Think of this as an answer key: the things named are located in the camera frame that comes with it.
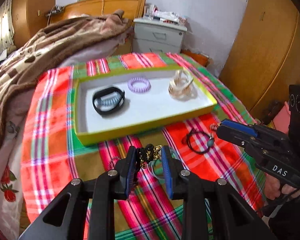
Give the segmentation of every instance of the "pink object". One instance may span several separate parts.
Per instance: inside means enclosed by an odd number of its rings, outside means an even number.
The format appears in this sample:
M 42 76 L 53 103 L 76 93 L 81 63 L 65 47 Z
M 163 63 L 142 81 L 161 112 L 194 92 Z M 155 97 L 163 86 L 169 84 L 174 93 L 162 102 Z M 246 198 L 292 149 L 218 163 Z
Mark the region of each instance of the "pink object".
M 284 103 L 283 108 L 275 116 L 275 118 L 273 119 L 273 123 L 276 130 L 284 132 L 286 134 L 288 133 L 290 123 L 290 111 L 287 102 Z

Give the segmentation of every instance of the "brown blanket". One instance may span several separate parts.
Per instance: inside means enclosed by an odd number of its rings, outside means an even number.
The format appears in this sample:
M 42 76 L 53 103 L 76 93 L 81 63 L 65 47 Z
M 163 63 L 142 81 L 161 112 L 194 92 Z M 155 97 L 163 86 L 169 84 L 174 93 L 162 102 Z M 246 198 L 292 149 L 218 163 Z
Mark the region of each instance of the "brown blanket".
M 57 67 L 81 49 L 125 32 L 131 20 L 122 10 L 100 17 L 63 20 L 38 31 L 16 54 L 0 66 L 0 147 L 5 134 L 9 101 L 16 94 L 33 88 L 38 77 Z

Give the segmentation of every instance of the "metal screw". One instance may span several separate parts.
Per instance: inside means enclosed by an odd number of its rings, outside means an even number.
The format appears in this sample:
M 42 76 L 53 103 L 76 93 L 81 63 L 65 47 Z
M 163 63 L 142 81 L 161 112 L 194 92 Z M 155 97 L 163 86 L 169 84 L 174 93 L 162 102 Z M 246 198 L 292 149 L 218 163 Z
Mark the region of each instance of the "metal screw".
M 180 174 L 181 174 L 182 176 L 186 177 L 186 176 L 189 176 L 189 175 L 190 175 L 190 171 L 188 171 L 188 170 L 182 170 L 182 171 L 180 172 Z
M 118 174 L 118 172 L 116 171 L 116 170 L 109 170 L 108 171 L 108 175 L 110 176 L 110 177 L 113 177 L 113 176 L 115 176 L 115 175 L 117 175 Z
M 71 180 L 71 184 L 72 184 L 73 186 L 77 186 L 77 185 L 79 185 L 80 183 L 81 183 L 81 180 L 78 179 L 78 178 L 75 178 L 75 179 Z
M 224 186 L 225 184 L 227 184 L 227 181 L 223 178 L 218 179 L 218 184 L 221 186 Z

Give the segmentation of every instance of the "black watch band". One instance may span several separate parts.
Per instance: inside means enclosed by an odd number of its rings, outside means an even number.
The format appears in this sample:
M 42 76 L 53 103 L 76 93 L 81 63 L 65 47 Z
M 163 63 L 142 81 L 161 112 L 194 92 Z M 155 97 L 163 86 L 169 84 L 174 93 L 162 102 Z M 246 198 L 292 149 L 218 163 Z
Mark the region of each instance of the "black watch band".
M 109 94 L 112 94 L 114 92 L 117 92 L 119 95 L 120 95 L 120 100 L 118 101 L 118 103 L 116 105 L 114 105 L 113 108 L 111 108 L 110 110 L 107 110 L 107 111 L 102 111 L 100 108 L 98 108 L 96 106 L 96 104 L 94 103 L 94 101 L 98 98 L 101 98 L 101 97 L 104 97 L 106 95 L 109 95 Z M 113 114 L 117 111 L 119 111 L 123 105 L 124 105 L 124 100 L 125 100 L 125 97 L 124 97 L 124 91 L 120 90 L 119 88 L 117 87 L 109 87 L 109 88 L 106 88 L 106 89 L 103 89 L 103 90 L 100 90 L 100 91 L 97 91 L 93 94 L 93 97 L 92 97 L 92 104 L 93 104 L 93 107 L 94 107 L 94 110 L 100 114 L 101 116 L 105 116 L 105 115 L 110 115 L 110 114 Z

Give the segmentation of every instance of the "drawer handle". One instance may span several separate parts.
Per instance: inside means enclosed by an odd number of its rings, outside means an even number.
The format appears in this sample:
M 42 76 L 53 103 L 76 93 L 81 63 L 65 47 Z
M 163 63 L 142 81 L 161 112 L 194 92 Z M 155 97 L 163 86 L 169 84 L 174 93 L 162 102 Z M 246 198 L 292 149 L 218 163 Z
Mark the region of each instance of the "drawer handle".
M 149 50 L 150 50 L 152 53 L 154 53 L 154 52 L 163 52 L 162 49 L 151 49 L 151 48 L 149 48 Z
M 167 35 L 165 33 L 152 33 L 153 36 L 157 39 L 157 40 L 166 40 L 167 39 Z

